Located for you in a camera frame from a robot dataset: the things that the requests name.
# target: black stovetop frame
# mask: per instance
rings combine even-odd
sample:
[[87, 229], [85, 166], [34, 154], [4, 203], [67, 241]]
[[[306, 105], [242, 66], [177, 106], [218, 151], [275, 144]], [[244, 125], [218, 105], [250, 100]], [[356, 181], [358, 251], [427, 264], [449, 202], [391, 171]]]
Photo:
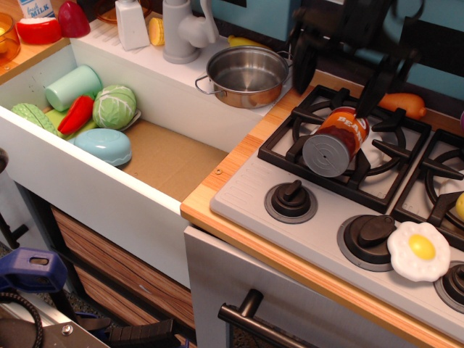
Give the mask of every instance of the black stovetop frame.
[[[444, 152], [436, 158], [430, 158], [435, 146], [443, 142], [455, 149]], [[401, 196], [398, 198], [391, 215], [398, 221], [413, 221], [415, 223], [428, 222], [435, 226], [448, 240], [449, 245], [459, 250], [464, 250], [464, 222], [450, 212], [455, 206], [457, 198], [462, 192], [453, 192], [437, 196], [434, 190], [433, 177], [440, 176], [455, 180], [463, 180], [464, 175], [444, 164], [447, 160], [458, 157], [464, 162], [464, 138], [439, 129], [432, 136], [420, 162], [411, 175]], [[434, 208], [428, 217], [416, 215], [404, 208], [407, 197], [413, 186], [420, 181], [427, 190], [427, 196], [432, 201]]]
[[306, 111], [308, 109], [312, 109], [315, 100], [319, 97], [327, 99], [328, 101], [323, 102], [324, 107], [330, 107], [331, 109], [340, 106], [353, 106], [356, 105], [357, 101], [356, 98], [349, 95], [349, 91], [345, 88], [342, 88], [340, 91], [335, 91], [324, 86], [316, 86], [315, 89], [302, 101], [302, 103], [292, 110], [289, 117], [281, 124], [273, 135], [260, 147], [258, 157], [261, 160], [265, 160], [266, 162], [276, 165], [290, 173], [298, 175], [299, 177], [328, 189], [329, 191], [333, 191], [341, 196], [351, 199], [354, 202], [360, 203], [380, 212], [381, 214], [384, 214], [388, 210], [399, 185], [404, 180], [410, 168], [410, 164], [413, 163], [418, 152], [425, 144], [428, 135], [431, 132], [431, 126], [405, 117], [405, 111], [402, 109], [398, 109], [396, 112], [389, 112], [378, 107], [373, 111], [373, 117], [377, 117], [381, 121], [372, 127], [372, 131], [394, 131], [395, 126], [400, 125], [402, 128], [408, 128], [419, 134], [417, 142], [410, 151], [401, 149], [392, 144], [384, 143], [383, 141], [374, 141], [376, 147], [382, 149], [382, 151], [386, 152], [392, 158], [393, 162], [391, 162], [390, 165], [393, 164], [398, 170], [397, 177], [386, 196], [384, 198], [377, 197], [358, 189], [367, 175], [375, 174], [373, 173], [375, 170], [370, 169], [370, 164], [362, 151], [357, 153], [355, 170], [353, 170], [352, 173], [345, 172], [341, 176], [344, 179], [341, 177], [325, 178], [317, 175], [311, 171], [308, 166], [306, 166], [301, 155], [287, 154], [286, 156], [283, 156], [273, 151], [274, 146], [282, 139], [282, 137], [287, 132], [292, 131], [295, 123], [301, 122], [302, 119], [306, 123], [318, 125], [323, 122], [324, 119], [322, 117], [311, 112], [308, 114]]

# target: faucet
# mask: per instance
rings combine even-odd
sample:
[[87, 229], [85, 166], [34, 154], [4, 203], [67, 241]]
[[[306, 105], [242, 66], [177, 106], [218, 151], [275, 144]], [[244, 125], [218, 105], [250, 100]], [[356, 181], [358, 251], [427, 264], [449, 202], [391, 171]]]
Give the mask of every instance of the faucet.
[[212, 17], [211, 0], [200, 0], [204, 17], [195, 17], [190, 0], [163, 0], [165, 35], [163, 57], [174, 64], [193, 62], [200, 48], [213, 44], [219, 30]]

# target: stainless steel pot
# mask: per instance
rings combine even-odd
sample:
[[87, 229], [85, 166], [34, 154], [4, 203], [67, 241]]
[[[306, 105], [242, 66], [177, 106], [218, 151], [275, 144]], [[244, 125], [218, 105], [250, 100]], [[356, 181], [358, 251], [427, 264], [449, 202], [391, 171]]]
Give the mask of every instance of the stainless steel pot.
[[[253, 109], [274, 102], [289, 75], [286, 60], [275, 52], [256, 46], [224, 49], [211, 57], [206, 76], [195, 80], [196, 88], [232, 107]], [[198, 82], [209, 77], [214, 91], [204, 91]]]

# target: can lid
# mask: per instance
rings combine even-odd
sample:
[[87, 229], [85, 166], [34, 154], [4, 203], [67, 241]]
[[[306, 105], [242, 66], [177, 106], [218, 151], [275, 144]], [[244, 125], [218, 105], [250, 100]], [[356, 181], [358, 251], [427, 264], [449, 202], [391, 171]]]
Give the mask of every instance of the can lid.
[[328, 134], [315, 134], [306, 140], [303, 160], [314, 173], [334, 178], [344, 173], [351, 157], [340, 139]]

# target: toy stove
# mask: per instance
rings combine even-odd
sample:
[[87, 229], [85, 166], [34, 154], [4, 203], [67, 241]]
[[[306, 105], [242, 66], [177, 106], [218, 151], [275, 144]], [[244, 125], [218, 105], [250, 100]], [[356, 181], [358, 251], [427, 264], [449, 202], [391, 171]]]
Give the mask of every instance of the toy stove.
[[[211, 209], [464, 343], [464, 223], [454, 208], [464, 191], [464, 139], [442, 130], [430, 136], [428, 125], [404, 111], [377, 108], [348, 169], [335, 178], [315, 174], [303, 144], [333, 109], [355, 105], [348, 90], [317, 86]], [[452, 246], [449, 274], [414, 282], [392, 270], [386, 237], [405, 221], [428, 221], [444, 235]], [[356, 225], [381, 236], [353, 232]]]

